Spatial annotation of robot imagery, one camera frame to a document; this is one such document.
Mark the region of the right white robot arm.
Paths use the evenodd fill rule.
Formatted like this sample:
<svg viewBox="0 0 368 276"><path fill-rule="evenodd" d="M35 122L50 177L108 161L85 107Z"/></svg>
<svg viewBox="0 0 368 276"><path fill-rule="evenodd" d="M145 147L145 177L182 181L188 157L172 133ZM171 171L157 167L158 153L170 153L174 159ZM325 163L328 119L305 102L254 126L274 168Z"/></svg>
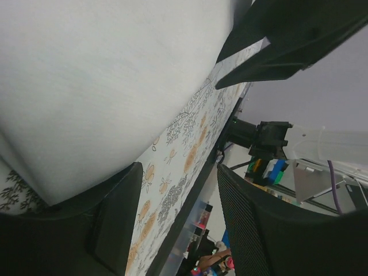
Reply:
<svg viewBox="0 0 368 276"><path fill-rule="evenodd" d="M267 39L268 45L221 78L217 89L280 81L327 56L367 25L365 1L255 1L232 29L219 62ZM367 164L367 132L308 129L262 122L243 131L250 155Z"/></svg>

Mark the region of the white t shirt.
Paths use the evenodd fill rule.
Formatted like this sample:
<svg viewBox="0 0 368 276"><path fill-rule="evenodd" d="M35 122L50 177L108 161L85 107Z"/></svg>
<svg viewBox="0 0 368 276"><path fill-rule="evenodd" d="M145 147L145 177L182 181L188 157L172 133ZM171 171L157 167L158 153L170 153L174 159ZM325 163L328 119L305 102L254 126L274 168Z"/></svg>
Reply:
<svg viewBox="0 0 368 276"><path fill-rule="evenodd" d="M1 158L48 204L134 162L250 1L2 1Z"/></svg>

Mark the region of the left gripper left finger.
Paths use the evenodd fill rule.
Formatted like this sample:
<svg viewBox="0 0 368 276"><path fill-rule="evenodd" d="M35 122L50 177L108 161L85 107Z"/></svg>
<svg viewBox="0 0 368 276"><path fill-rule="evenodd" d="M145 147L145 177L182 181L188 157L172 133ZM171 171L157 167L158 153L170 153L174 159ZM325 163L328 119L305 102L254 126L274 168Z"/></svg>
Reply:
<svg viewBox="0 0 368 276"><path fill-rule="evenodd" d="M2 275L124 275L143 166L40 213L1 214Z"/></svg>

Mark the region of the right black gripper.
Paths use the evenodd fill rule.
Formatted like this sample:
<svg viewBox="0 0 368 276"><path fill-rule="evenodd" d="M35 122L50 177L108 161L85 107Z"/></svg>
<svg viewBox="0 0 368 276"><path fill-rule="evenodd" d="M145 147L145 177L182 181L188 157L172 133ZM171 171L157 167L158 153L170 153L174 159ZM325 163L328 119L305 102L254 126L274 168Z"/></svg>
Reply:
<svg viewBox="0 0 368 276"><path fill-rule="evenodd" d="M270 45L215 85L288 79L367 25L367 1L255 1L226 39L217 61L267 37Z"/></svg>

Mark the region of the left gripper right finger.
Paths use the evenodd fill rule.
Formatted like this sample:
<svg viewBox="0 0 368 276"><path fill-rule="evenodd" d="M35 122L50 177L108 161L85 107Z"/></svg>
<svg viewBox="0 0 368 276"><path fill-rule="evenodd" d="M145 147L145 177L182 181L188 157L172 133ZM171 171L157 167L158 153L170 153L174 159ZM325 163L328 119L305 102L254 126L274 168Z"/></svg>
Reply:
<svg viewBox="0 0 368 276"><path fill-rule="evenodd" d="M306 210L222 164L217 180L236 275L367 274L367 210Z"/></svg>

